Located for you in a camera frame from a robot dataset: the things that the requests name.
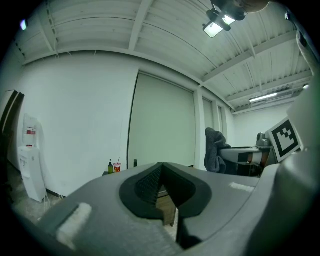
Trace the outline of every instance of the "green bottle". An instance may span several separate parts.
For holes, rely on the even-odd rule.
[[[114,167],[113,167],[113,165],[112,165],[112,163],[111,163],[111,159],[110,159],[110,163],[109,163],[109,165],[108,165],[108,173],[109,174],[112,174],[114,172]]]

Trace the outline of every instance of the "metal ceiling beam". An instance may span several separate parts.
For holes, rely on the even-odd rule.
[[[266,83],[266,84],[262,85],[262,91],[267,91],[267,90],[270,90],[270,89],[273,89],[273,88],[286,86],[286,85],[289,85],[289,84],[294,83],[294,82],[298,83],[301,80],[310,79],[311,77],[312,77],[312,72],[310,70],[309,71],[305,71],[305,72],[302,72],[302,73],[298,73],[298,74],[295,74],[295,75],[291,75],[291,76],[285,77],[283,79],[279,79],[277,81]],[[260,92],[260,87],[258,86],[258,87],[255,87],[255,88],[252,88],[252,89],[249,89],[249,90],[245,90],[245,91],[242,91],[240,93],[231,95],[231,96],[227,97],[226,100],[230,103],[230,102],[233,102],[233,101],[237,101],[237,100],[241,100],[241,99],[247,98],[247,97],[252,96],[252,95],[254,95],[256,93],[259,93],[259,92]]]
[[[255,56],[259,56],[262,53],[265,53],[267,51],[270,51],[272,48],[283,45],[288,42],[294,42],[297,38],[297,32],[292,31],[283,35],[280,35],[274,39],[271,39],[267,42],[264,42],[253,49],[250,49],[237,57],[233,58],[232,60],[226,62],[225,64],[219,66],[215,70],[211,71],[209,74],[205,75],[203,77],[203,83],[199,86],[202,87],[209,83],[215,76],[223,74],[224,72],[228,71],[231,68],[234,68],[238,65],[243,65],[249,61],[252,61],[254,59],[254,56],[252,53],[255,54]]]
[[[142,0],[140,5],[139,11],[136,15],[135,22],[133,25],[130,43],[129,43],[129,50],[134,51],[139,39],[139,34],[144,24],[144,21],[147,17],[148,11],[152,5],[154,0]]]
[[[244,110],[236,111],[236,112],[233,112],[232,114],[233,115],[238,115],[238,114],[243,114],[243,113],[247,113],[247,112],[251,112],[251,111],[267,109],[267,108],[279,106],[279,105],[282,105],[282,104],[294,102],[295,99],[296,99],[296,97],[286,98],[286,99],[283,99],[283,100],[279,100],[279,101],[275,101],[275,102],[271,102],[271,103],[266,103],[266,104],[262,104],[262,105],[259,105],[259,106],[254,106],[254,107],[247,108],[247,109],[244,109]]]
[[[45,41],[46,46],[50,52],[56,51],[56,44],[58,43],[56,38],[56,30],[52,28],[54,26],[53,19],[48,8],[48,3],[43,3],[35,13],[37,23]]]

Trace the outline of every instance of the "white water cooler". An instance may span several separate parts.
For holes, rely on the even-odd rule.
[[[26,192],[31,199],[41,202],[45,198],[46,187],[41,173],[39,149],[20,146],[18,154]]]

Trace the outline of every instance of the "ceiling light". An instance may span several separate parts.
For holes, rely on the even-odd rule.
[[[223,19],[223,21],[225,22],[225,23],[227,23],[228,25],[231,25],[232,23],[234,23],[236,20],[235,19],[233,19],[233,18],[230,18],[229,16],[224,16],[224,18],[222,18]]]
[[[218,35],[223,30],[222,27],[218,26],[216,23],[212,22],[207,24],[203,31],[211,38],[214,38],[216,35]]]
[[[256,102],[256,101],[260,101],[260,100],[267,99],[267,98],[274,97],[274,96],[277,96],[277,93],[272,93],[272,94],[261,96],[258,98],[252,98],[249,100],[249,102]]]
[[[234,23],[235,20],[224,16],[222,20],[220,21],[217,19],[215,22],[211,21],[207,25],[204,25],[203,31],[211,38],[214,38],[216,35],[218,35],[222,30],[229,31],[230,30],[230,24]]]
[[[20,27],[21,27],[22,30],[26,30],[27,27],[28,27],[28,22],[27,22],[25,19],[23,19],[23,20],[20,22]]]

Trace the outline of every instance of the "floor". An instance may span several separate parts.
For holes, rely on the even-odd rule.
[[[58,198],[52,194],[48,194],[48,198],[45,198],[45,201],[37,202],[28,197],[27,191],[25,189],[21,174],[14,169],[10,164],[7,166],[8,172],[8,181],[12,186],[12,192],[10,193],[13,200],[12,207],[19,214],[29,219],[32,223],[37,224],[41,217],[54,205],[58,204],[61,198]],[[174,225],[166,225],[164,229],[169,233],[169,235],[175,240],[178,230],[178,210],[176,210]]]

